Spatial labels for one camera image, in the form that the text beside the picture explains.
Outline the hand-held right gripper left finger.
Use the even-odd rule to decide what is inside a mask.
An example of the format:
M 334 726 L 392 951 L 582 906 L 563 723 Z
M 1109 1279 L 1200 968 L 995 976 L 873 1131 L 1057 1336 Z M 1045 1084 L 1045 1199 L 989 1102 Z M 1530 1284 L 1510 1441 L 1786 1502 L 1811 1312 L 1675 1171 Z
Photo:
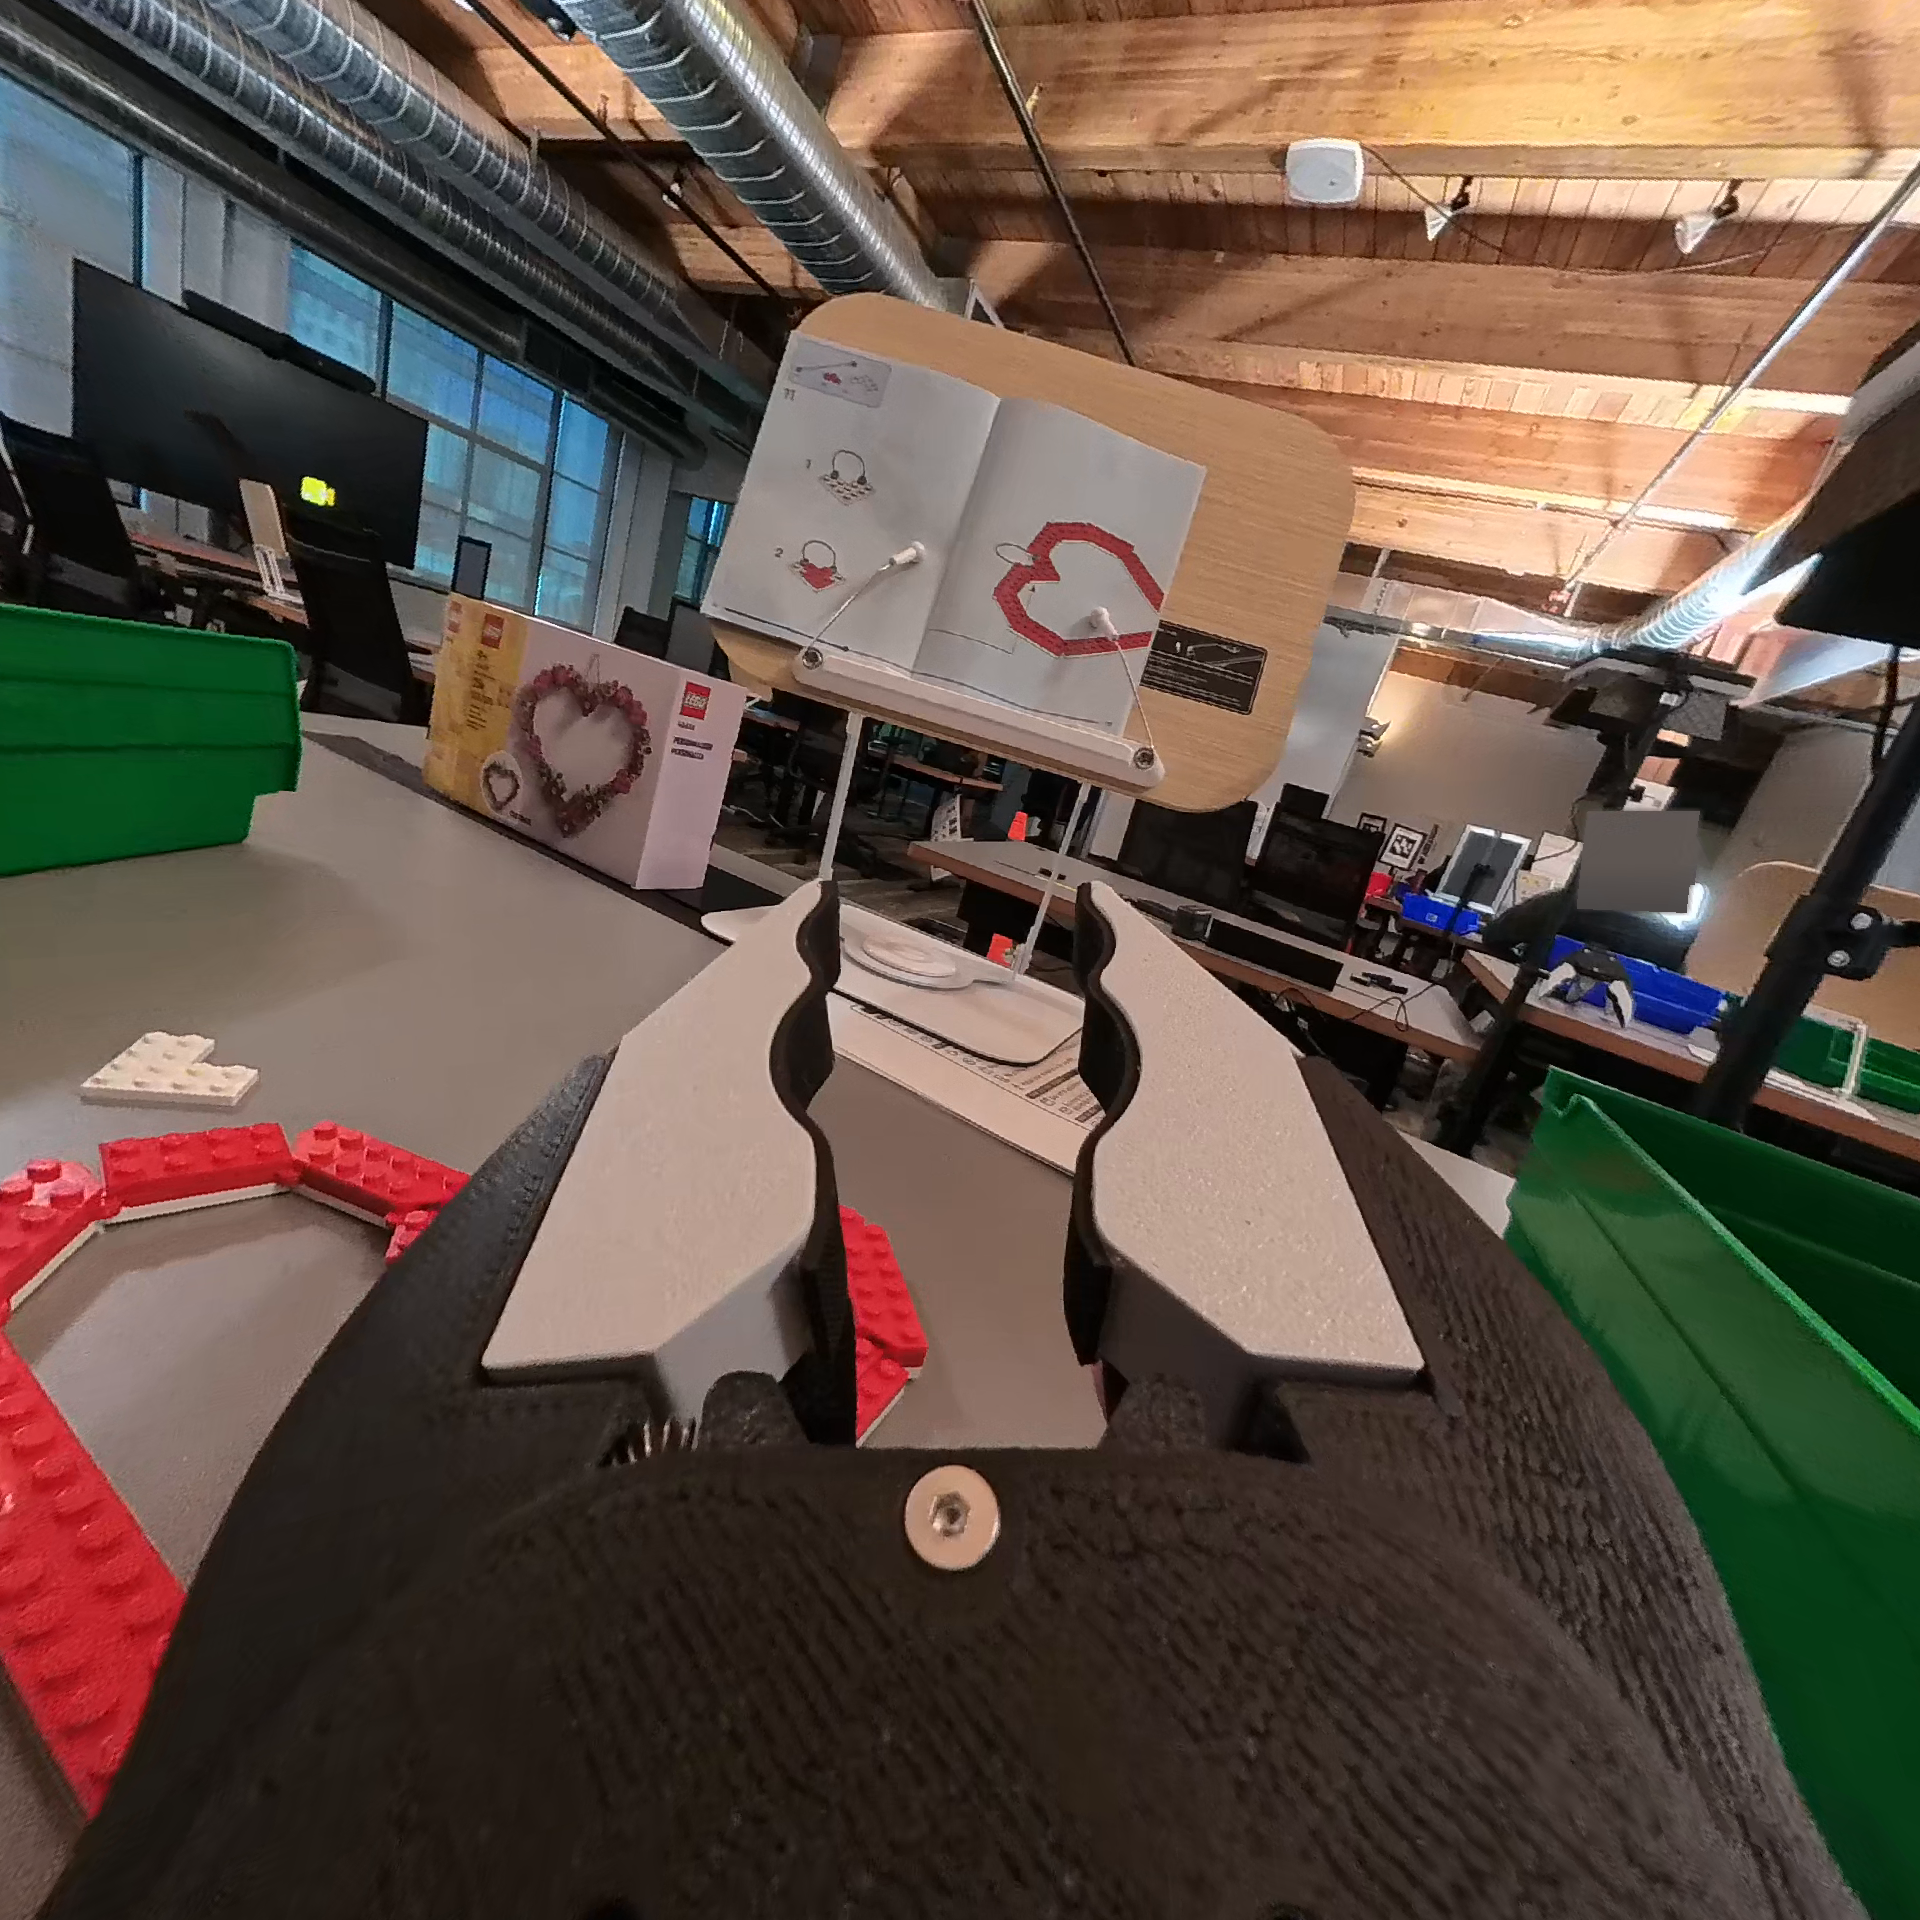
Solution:
M 770 1377 L 806 1439 L 856 1436 L 832 1151 L 835 889 L 808 880 L 614 1047 L 482 1352 L 490 1383 L 590 1377 L 685 1422 Z

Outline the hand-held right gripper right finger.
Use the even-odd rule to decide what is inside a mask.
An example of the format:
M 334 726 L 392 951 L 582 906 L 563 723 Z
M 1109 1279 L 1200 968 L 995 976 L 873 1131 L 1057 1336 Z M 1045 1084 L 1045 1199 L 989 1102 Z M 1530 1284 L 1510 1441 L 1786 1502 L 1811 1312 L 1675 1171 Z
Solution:
M 1400 1391 L 1422 1348 L 1297 1055 L 1109 883 L 1074 897 L 1077 1073 L 1062 1320 L 1115 1425 L 1149 1383 L 1201 1436 L 1303 1455 L 1287 1391 Z

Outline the white lego set box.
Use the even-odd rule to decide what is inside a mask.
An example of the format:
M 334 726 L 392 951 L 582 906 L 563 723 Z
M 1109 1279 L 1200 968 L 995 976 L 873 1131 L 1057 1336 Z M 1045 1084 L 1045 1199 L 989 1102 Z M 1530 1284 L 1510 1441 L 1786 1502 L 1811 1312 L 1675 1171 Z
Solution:
M 746 705 L 706 667 L 454 593 L 423 779 L 633 892 L 687 892 L 706 878 Z

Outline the white lego plate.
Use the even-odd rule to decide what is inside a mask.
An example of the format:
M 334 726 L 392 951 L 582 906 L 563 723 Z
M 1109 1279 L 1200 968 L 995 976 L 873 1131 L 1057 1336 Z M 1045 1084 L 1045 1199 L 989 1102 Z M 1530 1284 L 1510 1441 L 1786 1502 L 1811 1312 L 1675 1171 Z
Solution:
M 257 1086 L 257 1070 L 213 1062 L 215 1039 L 147 1031 L 79 1082 L 77 1100 L 102 1106 L 230 1113 Z

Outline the long grey work table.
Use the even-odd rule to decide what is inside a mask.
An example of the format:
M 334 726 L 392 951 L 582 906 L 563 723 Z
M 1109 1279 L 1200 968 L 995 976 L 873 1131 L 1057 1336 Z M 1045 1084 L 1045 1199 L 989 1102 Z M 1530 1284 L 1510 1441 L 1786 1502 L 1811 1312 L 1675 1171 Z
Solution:
M 1178 912 L 1209 914 L 1210 932 L 1225 935 L 1227 950 L 1187 942 L 1182 950 L 1209 974 L 1238 987 L 1310 1006 L 1437 1062 L 1466 1063 L 1480 1043 L 1454 1000 L 1431 980 L 1393 969 L 1374 976 L 1362 961 L 1329 945 L 1134 880 L 1091 860 L 971 839 L 911 843 L 902 857 L 961 883 L 954 912 L 973 953 L 984 953 L 999 937 L 1019 945 L 1038 912 L 1070 939 L 1077 892 L 1088 883 L 1105 883 L 1160 931 L 1169 931 Z

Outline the white paper sheet red label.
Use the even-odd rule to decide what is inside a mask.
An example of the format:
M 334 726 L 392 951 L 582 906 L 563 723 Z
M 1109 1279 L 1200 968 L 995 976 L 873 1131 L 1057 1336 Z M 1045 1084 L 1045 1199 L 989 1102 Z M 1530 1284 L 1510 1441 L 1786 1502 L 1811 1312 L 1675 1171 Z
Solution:
M 840 1063 L 873 1073 L 929 1110 L 1057 1174 L 1071 1174 L 1096 1123 L 1070 1049 L 1030 1067 L 983 1063 L 886 1016 L 830 996 L 832 1046 Z

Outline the wooden work table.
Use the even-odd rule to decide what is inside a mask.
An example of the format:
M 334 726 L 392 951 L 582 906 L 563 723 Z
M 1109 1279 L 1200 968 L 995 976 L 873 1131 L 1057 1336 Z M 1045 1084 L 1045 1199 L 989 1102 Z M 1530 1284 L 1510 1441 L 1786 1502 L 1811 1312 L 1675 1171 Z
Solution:
M 1602 1008 L 1550 996 L 1526 1000 L 1512 1036 L 1495 1046 L 1498 1008 L 1512 991 L 1517 968 L 1471 951 L 1461 969 L 1466 984 L 1456 996 L 1478 1033 L 1475 1056 L 1495 1058 L 1488 1067 L 1491 1102 L 1498 1102 L 1525 1070 L 1559 1065 L 1677 1113 L 1694 1110 L 1695 1088 L 1710 1067 L 1699 1047 L 1658 1027 L 1619 1025 Z M 1766 1082 L 1744 1118 L 1744 1129 L 1805 1160 L 1914 1187 L 1914 1116 L 1869 1102 L 1843 1106 L 1798 1086 Z

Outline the blue plastic bin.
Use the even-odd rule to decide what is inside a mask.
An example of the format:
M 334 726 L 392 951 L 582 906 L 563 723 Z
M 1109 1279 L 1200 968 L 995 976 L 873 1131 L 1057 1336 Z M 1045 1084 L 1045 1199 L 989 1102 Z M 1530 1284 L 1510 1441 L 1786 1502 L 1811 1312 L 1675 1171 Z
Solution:
M 1559 935 L 1550 950 L 1546 971 L 1551 971 L 1551 968 L 1577 946 L 1587 945 L 1568 935 Z M 1608 950 L 1599 951 L 1607 951 L 1623 961 L 1623 971 L 1630 976 L 1635 1001 L 1634 1022 L 1656 1027 L 1666 1033 L 1685 1039 L 1699 1027 L 1717 1025 L 1717 1020 L 1720 1018 L 1720 1010 L 1728 1001 L 1728 994 L 1722 991 L 1707 987 L 1697 980 L 1690 980 L 1689 976 L 1672 974 L 1635 956 L 1619 956 Z M 1599 1016 L 1598 1001 L 1599 994 L 1595 992 L 1578 1006 L 1587 1006 Z

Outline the small green plastic bin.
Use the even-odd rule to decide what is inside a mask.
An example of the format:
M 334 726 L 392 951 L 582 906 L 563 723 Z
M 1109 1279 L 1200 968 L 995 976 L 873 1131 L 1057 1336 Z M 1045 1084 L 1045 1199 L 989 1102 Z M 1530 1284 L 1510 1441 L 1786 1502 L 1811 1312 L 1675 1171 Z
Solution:
M 1847 1016 L 1798 1018 L 1770 1073 L 1839 1102 L 1918 1113 L 1918 1055 Z

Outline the black tripod stand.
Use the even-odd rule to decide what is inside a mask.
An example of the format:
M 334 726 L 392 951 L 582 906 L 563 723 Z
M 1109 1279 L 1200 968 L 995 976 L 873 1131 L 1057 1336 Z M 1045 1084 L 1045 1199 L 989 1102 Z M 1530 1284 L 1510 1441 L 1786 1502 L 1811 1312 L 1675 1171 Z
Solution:
M 1738 1006 L 1695 1094 L 1694 1113 L 1720 1127 L 1744 1127 L 1825 976 L 1866 980 L 1894 951 L 1914 950 L 1914 650 L 1879 650 L 1877 666 L 1874 726 L 1790 732 L 1718 852 L 1710 895 L 1757 862 L 1817 868 L 1773 932 L 1757 984 L 1735 992 Z M 1914 1016 L 1859 1022 L 1872 1039 L 1914 1049 Z

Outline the wooden book stand white base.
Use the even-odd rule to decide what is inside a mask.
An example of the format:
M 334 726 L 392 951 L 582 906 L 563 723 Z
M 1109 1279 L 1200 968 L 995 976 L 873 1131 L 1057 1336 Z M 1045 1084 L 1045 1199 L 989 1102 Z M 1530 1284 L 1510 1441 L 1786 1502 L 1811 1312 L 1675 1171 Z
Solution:
M 1165 810 L 1255 798 L 1281 763 L 1353 520 L 1353 473 L 1319 427 L 886 295 L 824 302 L 791 337 L 1046 401 L 1205 470 L 1125 732 L 1038 714 L 709 622 L 754 690 L 795 692 Z

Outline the open instruction booklet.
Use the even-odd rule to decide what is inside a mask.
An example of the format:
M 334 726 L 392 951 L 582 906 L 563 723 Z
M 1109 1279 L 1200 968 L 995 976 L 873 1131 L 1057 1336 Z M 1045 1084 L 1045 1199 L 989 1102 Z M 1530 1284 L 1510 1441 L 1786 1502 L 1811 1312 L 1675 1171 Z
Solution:
M 704 612 L 1115 736 L 1205 476 L 1046 401 L 798 337 Z

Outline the large black screen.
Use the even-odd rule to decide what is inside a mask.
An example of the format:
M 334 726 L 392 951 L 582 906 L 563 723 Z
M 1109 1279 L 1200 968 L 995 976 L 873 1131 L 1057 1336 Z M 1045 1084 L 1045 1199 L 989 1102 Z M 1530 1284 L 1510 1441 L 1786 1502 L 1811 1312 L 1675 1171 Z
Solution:
M 415 563 L 423 419 L 87 260 L 71 276 L 71 435 L 110 480 L 215 512 L 240 510 L 242 480 L 295 506 L 313 480 L 384 563 Z

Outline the dark overhead board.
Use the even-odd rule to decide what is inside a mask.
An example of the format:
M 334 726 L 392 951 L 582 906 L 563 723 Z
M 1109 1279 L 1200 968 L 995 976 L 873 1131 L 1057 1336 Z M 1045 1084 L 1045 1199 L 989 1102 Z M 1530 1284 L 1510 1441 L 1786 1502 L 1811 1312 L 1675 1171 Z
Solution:
M 1918 648 L 1914 327 L 1866 370 L 1779 563 L 1809 563 L 1778 606 L 1786 628 Z

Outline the red lego heart frame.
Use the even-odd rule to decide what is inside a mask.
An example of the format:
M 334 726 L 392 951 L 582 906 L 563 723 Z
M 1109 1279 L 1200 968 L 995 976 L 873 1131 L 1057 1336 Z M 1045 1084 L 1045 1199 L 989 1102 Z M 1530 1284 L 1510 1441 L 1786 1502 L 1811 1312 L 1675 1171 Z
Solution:
M 113 1225 L 296 1194 L 389 1230 L 392 1265 L 467 1177 L 323 1120 L 101 1145 L 1 1182 L 1 1312 Z M 1 1657 L 16 1703 L 85 1816 L 143 1715 L 182 1588 L 16 1347 L 1 1345 Z

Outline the large silver air duct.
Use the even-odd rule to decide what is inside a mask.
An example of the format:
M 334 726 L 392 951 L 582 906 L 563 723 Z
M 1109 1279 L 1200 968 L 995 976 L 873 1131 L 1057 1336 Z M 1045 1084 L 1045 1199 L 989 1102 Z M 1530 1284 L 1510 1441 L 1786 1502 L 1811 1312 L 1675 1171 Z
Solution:
M 830 298 L 950 312 L 913 234 L 745 16 L 719 3 L 563 3 L 563 15 Z

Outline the grey ribbed air duct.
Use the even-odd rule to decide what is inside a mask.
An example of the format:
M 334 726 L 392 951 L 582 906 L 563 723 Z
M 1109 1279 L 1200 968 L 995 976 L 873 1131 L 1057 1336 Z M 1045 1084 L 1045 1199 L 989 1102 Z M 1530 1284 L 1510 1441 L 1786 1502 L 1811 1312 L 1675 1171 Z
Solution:
M 217 3 L 215 9 L 398 153 L 486 206 L 630 323 L 687 354 L 731 401 L 762 410 L 771 383 L 765 358 L 368 7 Z

